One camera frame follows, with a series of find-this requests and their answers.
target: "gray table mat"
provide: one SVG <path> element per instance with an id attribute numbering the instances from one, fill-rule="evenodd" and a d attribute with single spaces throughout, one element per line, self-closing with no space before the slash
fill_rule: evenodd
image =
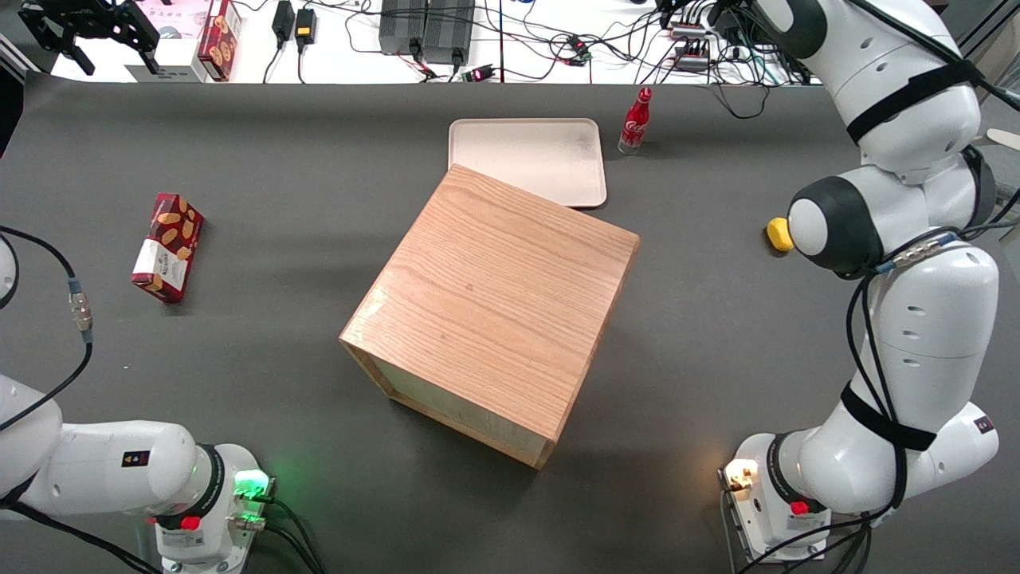
<path id="1" fill-rule="evenodd" d="M 727 90 L 744 113 L 762 92 Z M 755 432 L 820 424 L 852 373 L 852 284 L 761 231 L 793 194 L 857 165 L 821 89 L 731 118 L 704 89 L 656 88 L 640 154 L 615 151 L 635 94 L 614 86 L 111 86 L 35 76 L 0 160 L 0 220 L 59 246 L 96 316 L 68 422 L 151 419 L 249 448 L 310 522 L 332 572 L 727 570 L 715 469 Z M 529 468 L 391 403 L 337 335 L 446 166 L 459 117 L 595 119 L 609 201 L 643 246 L 562 440 Z M 184 305 L 130 282 L 155 194 L 208 217 Z M 1005 261 L 993 242 L 981 244 Z M 0 369 L 39 389 L 81 344 L 59 266 L 18 242 Z M 999 428 L 976 475 L 909 501 L 870 572 L 1016 571 L 1018 285 L 974 402 Z M 72 524 L 151 552 L 139 519 Z M 98 550 L 0 522 L 3 572 L 120 572 Z M 807 572 L 831 569 L 812 566 Z M 300 572 L 260 537 L 249 572 Z"/>

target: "wooden box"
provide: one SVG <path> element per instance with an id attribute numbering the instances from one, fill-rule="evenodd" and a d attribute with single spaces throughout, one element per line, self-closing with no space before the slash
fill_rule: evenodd
<path id="1" fill-rule="evenodd" d="M 539 469 L 639 243 L 454 165 L 340 341 L 389 398 Z"/>

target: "red bottle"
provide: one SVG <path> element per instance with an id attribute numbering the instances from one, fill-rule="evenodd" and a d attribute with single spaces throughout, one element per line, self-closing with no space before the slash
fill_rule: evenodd
<path id="1" fill-rule="evenodd" d="M 638 92 L 638 101 L 630 106 L 627 118 L 623 122 L 623 133 L 620 134 L 620 153 L 626 155 L 638 153 L 638 148 L 641 147 L 641 142 L 645 139 L 645 127 L 648 126 L 648 120 L 652 117 L 648 107 L 650 101 L 652 101 L 652 89 L 642 88 L 641 92 Z"/>

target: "cardboard box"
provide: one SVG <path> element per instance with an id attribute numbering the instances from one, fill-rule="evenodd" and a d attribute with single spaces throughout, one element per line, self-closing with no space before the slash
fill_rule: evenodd
<path id="1" fill-rule="evenodd" d="M 539 469 L 639 244 L 454 165 L 340 341 L 394 401 Z"/>
<path id="2" fill-rule="evenodd" d="M 160 193 L 131 281 L 164 304 L 185 297 L 205 217 L 175 193 Z"/>
<path id="3" fill-rule="evenodd" d="M 231 79 L 240 37 L 241 17 L 234 3 L 231 0 L 213 0 L 198 47 L 198 59 L 214 82 Z"/>

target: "yellow object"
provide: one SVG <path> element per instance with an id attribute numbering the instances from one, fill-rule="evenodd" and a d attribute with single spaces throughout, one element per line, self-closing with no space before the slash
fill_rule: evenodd
<path id="1" fill-rule="evenodd" d="M 772 242 L 776 251 L 794 249 L 794 238 L 789 236 L 789 223 L 786 221 L 786 217 L 773 217 L 765 225 L 765 231 L 768 232 L 768 240 Z"/>

